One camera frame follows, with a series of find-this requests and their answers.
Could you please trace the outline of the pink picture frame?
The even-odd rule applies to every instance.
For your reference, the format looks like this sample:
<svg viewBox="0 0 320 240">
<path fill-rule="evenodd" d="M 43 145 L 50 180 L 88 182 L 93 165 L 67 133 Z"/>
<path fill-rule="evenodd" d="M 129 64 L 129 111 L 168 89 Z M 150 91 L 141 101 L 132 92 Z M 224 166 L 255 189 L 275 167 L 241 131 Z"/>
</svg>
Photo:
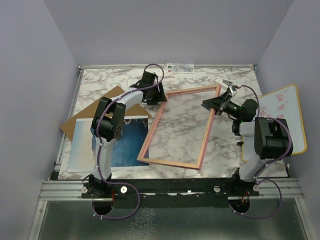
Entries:
<svg viewBox="0 0 320 240">
<path fill-rule="evenodd" d="M 201 107 L 204 93 L 218 97 L 221 85 L 171 90 L 158 108 L 138 154 L 142 163 L 200 170 L 202 168 L 215 110 Z"/>
</svg>

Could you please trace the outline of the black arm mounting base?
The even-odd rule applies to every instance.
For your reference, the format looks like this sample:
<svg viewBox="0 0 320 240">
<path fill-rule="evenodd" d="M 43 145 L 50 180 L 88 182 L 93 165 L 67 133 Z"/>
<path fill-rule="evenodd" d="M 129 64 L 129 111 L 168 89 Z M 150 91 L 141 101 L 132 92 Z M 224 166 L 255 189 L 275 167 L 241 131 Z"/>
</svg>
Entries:
<svg viewBox="0 0 320 240">
<path fill-rule="evenodd" d="M 81 198 L 116 208 L 227 208 L 228 199 L 257 197 L 253 182 L 229 178 L 109 179 L 92 177 L 84 183 Z"/>
</svg>

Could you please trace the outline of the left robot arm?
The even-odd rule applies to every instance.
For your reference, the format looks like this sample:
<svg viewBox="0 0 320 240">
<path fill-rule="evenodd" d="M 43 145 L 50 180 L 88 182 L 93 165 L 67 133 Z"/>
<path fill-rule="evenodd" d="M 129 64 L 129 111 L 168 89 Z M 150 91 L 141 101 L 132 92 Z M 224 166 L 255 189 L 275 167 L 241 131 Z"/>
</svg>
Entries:
<svg viewBox="0 0 320 240">
<path fill-rule="evenodd" d="M 166 102 L 162 79 L 152 72 L 144 71 L 141 80 L 112 98 L 102 97 L 94 114 L 91 129 L 94 141 L 94 167 L 87 176 L 88 183 L 82 187 L 82 197 L 97 195 L 106 197 L 111 190 L 111 163 L 113 147 L 122 133 L 125 113 L 134 105 L 145 102 L 149 106 Z"/>
</svg>

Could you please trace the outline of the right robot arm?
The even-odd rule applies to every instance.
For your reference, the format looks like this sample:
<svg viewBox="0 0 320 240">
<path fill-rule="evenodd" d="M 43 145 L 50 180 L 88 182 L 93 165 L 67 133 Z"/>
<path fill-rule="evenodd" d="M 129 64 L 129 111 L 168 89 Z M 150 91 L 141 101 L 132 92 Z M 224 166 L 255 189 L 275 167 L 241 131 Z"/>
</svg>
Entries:
<svg viewBox="0 0 320 240">
<path fill-rule="evenodd" d="M 268 165 L 288 157 L 293 152 L 293 141 L 285 119 L 259 117 L 259 104 L 247 99 L 242 105 L 231 101 L 231 96 L 224 93 L 202 101 L 207 110 L 215 110 L 216 115 L 226 113 L 232 120 L 231 131 L 235 136 L 253 139 L 255 155 L 232 175 L 229 189 L 240 196 L 248 189 L 247 183 L 253 183 Z"/>
</svg>

